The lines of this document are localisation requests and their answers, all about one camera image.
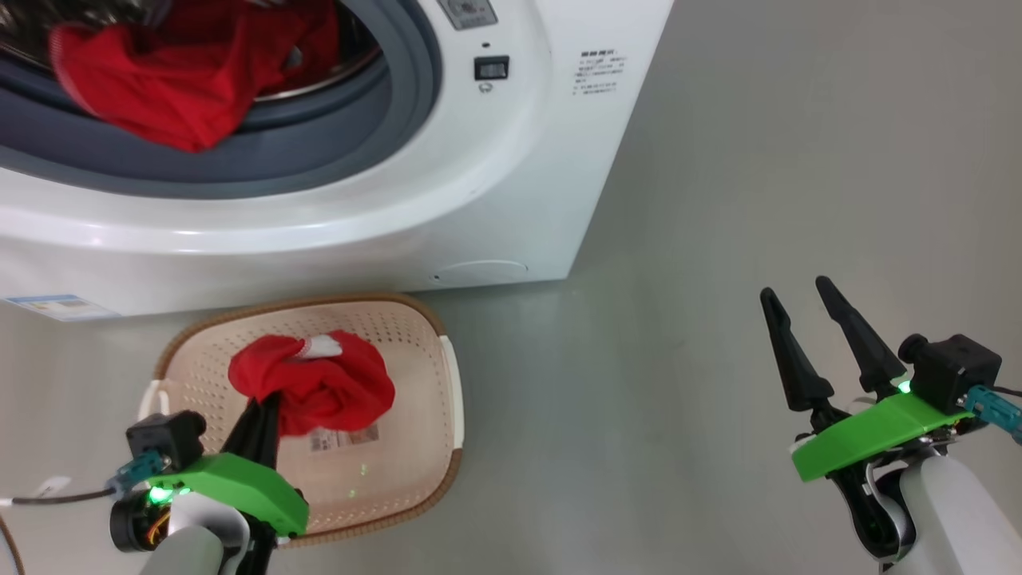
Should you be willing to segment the blue energy label sticker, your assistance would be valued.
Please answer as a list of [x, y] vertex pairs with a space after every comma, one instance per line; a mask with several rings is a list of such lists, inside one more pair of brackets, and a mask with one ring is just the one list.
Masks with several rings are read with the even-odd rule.
[[5, 302], [29, 312], [35, 312], [61, 323], [84, 323], [103, 318], [117, 318], [121, 314], [110, 312], [76, 295], [41, 295], [41, 297], [11, 297]]

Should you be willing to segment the round white filter cover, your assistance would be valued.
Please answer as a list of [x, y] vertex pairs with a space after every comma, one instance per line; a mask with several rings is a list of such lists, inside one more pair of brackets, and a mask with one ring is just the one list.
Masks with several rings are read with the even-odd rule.
[[452, 263], [430, 274], [430, 280], [448, 288], [521, 283], [529, 275], [526, 265], [512, 260], [474, 260]]

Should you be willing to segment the cream perforated laundry basket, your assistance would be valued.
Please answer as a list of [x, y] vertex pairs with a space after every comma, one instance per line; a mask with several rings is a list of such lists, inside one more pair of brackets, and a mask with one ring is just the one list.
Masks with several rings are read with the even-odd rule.
[[455, 350], [442, 320], [401, 294], [355, 294], [235, 309], [187, 327], [165, 347], [138, 418], [192, 409], [207, 419], [201, 441], [218, 451], [245, 397], [228, 363], [263, 335], [342, 330], [372, 343], [394, 382], [394, 406], [376, 422], [379, 440], [313, 454], [307, 436], [285, 438], [278, 469], [303, 492], [307, 534], [291, 547], [325, 545], [416, 519], [442, 501], [462, 462], [465, 418]]

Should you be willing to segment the white front-load washing machine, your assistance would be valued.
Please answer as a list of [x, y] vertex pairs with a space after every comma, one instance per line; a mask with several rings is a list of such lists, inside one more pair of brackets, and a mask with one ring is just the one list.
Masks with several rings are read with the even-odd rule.
[[[322, 291], [445, 290], [452, 263], [572, 269], [675, 0], [490, 0], [499, 22], [439, 44], [430, 116], [393, 156], [336, 183], [237, 200], [142, 199], [0, 169], [0, 301], [76, 295], [124, 316]], [[617, 49], [613, 93], [573, 96], [587, 50]], [[510, 56], [475, 81], [477, 56]]]

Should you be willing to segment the red garment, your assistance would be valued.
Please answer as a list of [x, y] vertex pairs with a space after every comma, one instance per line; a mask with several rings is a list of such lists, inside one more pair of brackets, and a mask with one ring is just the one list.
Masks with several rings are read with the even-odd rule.
[[73, 101], [187, 153], [225, 141], [256, 98], [339, 63], [335, 0], [172, 0], [160, 23], [55, 26], [52, 69]]
[[376, 346], [346, 331], [264, 335], [237, 352], [228, 381], [260, 404], [279, 401], [282, 437], [313, 430], [358, 432], [394, 405], [397, 388]]

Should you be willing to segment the small printed text sticker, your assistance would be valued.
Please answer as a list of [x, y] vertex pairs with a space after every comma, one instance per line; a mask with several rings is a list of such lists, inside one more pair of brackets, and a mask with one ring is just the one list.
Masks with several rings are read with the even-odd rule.
[[613, 93], [628, 70], [628, 55], [617, 49], [580, 52], [572, 73], [572, 95]]

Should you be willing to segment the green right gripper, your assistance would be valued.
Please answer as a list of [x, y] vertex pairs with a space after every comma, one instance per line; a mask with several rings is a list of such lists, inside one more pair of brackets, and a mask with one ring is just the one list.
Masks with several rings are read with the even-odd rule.
[[789, 410], [808, 412], [812, 434], [799, 440], [791, 459], [803, 482], [826, 479], [839, 490], [862, 546], [881, 564], [900, 561], [915, 542], [909, 512], [883, 490], [877, 467], [955, 440], [967, 412], [942, 414], [899, 386], [908, 381], [905, 365], [866, 318], [827, 276], [815, 287], [829, 317], [839, 325], [858, 365], [865, 393], [881, 400], [857, 414], [831, 404], [834, 389], [814, 369], [791, 330], [791, 320], [771, 288], [760, 291], [771, 349]]

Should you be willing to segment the grey sticker label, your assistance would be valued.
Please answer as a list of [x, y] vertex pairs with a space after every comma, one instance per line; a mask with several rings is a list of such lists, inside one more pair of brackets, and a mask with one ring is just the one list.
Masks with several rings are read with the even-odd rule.
[[490, 0], [437, 0], [455, 30], [471, 30], [499, 22]]

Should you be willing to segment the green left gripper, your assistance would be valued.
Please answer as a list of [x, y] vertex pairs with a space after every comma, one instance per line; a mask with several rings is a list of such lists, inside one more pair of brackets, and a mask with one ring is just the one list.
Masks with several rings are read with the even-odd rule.
[[222, 454], [201, 456], [182, 472], [158, 474], [114, 500], [109, 534], [117, 549], [153, 552], [190, 527], [241, 553], [306, 535], [310, 506], [276, 470], [279, 411], [278, 395], [249, 400]]

